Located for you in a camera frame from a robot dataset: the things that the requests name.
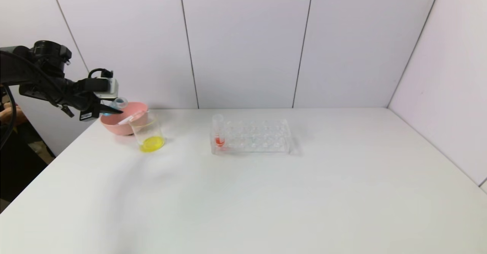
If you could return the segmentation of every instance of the glass beaker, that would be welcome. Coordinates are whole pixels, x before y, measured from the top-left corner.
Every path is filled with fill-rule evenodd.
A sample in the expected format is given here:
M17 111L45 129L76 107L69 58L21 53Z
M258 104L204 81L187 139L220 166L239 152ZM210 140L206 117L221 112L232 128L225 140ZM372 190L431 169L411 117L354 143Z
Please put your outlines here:
M153 152L164 145L156 113L140 112L129 120L129 124L142 152Z

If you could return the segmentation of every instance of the test tube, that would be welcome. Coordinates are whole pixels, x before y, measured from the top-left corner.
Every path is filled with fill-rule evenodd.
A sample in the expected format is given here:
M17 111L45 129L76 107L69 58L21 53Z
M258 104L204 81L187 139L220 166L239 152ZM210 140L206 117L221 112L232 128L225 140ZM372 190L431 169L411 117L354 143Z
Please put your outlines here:
M225 144L225 135L223 133L223 115L215 114L213 116L213 134L215 137L215 144L217 147L222 147Z

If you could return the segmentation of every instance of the black cable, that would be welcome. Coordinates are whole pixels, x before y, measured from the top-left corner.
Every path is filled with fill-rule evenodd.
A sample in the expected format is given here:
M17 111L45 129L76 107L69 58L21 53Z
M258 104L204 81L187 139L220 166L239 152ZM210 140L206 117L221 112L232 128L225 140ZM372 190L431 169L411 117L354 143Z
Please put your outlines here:
M104 72L104 71L107 71L106 69L104 68L96 68L94 70L92 70L89 74L88 74L88 78L91 78L91 75L94 74L95 72L97 71L101 71L101 72Z
M47 82L49 82L53 87L54 89L56 89L56 91L59 92L59 95L62 96L63 99L67 100L68 102L70 102L71 104L73 104L73 101L71 99L68 99L63 91L61 90L61 88L59 88L59 86L54 83L54 81L52 81L52 79L44 73L44 71L42 69L40 69L39 67L37 67L36 65L34 65L33 63L31 63L29 60L17 55L17 54L14 54L14 53L10 53L10 52L6 52L6 51L0 51L0 53L2 54L5 54L5 55L8 55L10 57L13 57L13 58L16 58L17 60L20 60L22 61L23 63L25 63L26 65L28 65L29 67L31 67L32 69L35 69L40 75L42 75L44 77L45 80L47 80Z
M10 124L8 124L7 131L5 131L5 134L2 137L0 149L2 149L5 142L7 142L7 139L12 133L12 130L14 130L15 119L17 118L17 106L15 105L14 96L10 92L10 88L8 86L3 86L3 88L7 92L8 99L10 100L10 106L12 107L12 118L10 119Z

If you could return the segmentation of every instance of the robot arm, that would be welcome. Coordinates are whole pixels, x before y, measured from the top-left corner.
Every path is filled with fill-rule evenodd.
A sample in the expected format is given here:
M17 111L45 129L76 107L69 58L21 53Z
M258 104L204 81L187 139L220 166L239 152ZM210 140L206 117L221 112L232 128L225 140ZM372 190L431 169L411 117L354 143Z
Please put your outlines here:
M14 46L0 48L0 79L3 86L19 86L24 96L46 100L68 116L68 106L80 110L80 121L98 118L100 113L119 114L120 110L101 104L118 96L113 72L94 69L88 78L73 82L64 78L64 64L69 65L71 51L52 41L37 41L33 48ZM101 77L91 78L96 71Z

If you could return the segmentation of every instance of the wall seam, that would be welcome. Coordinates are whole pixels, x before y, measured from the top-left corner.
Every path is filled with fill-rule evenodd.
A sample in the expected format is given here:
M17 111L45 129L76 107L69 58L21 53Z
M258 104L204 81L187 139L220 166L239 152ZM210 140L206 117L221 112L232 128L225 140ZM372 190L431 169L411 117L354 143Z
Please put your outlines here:
M401 77L399 78L399 81L397 82L396 88L394 89L394 92L391 95L391 99L389 100L389 103L387 103L386 108L389 108L389 106L391 105L391 102L394 98L394 95L395 95L397 89L399 88L399 85L401 84L402 78L404 77L404 74L406 73L407 66L409 65L409 62L411 61L412 55L414 54L414 51L416 50L416 47L418 46L419 40L421 39L421 35L423 34L423 30L426 27L426 23L428 22L428 19L430 18L431 10L433 10L433 6L434 6L435 2L436 2L436 0L433 0L433 3L431 4L430 11L428 12L428 15L426 16L425 23L423 24L423 27L421 28L421 32L419 32L418 40L416 40L416 44L414 44L414 48L412 48L411 55L409 55L409 59L407 60L407 63L404 67L404 70L402 71Z
M301 70L301 60L303 59L304 40L306 39L306 30L308 29L308 20L309 20L310 9L311 9L311 0L309 0L308 15L306 16L306 25L304 26L303 44L301 46L301 55L299 56L298 74L296 76L296 86L294 87L293 105L291 106L291 108L294 108L294 102L296 101L296 92L298 90L299 70Z
M188 25L186 24L186 13L184 12L183 0L181 0L181 8L183 9L184 27L186 30L186 40L188 41L189 61L191 62L191 72L193 74L194 94L196 95L196 105L198 106L199 109L200 102L198 101L198 91L196 90L196 78L194 77L193 57L191 56L191 46L189 45Z
M66 27L68 27L69 34L71 35L71 39L73 39L73 42L75 43L76 50L78 50L78 53L80 54L81 60L83 61L83 65L85 65L86 72L90 72L88 69L88 66L86 65L85 59L83 58L83 55L81 54L80 48L78 47L78 44L76 43L75 36L73 36L73 32L71 32L71 28L69 28L68 21L66 20L66 16L64 16L64 12L62 11L61 5L59 4L59 0L56 0L57 6L59 8L59 11L61 12L62 18L64 19L64 22L66 23Z

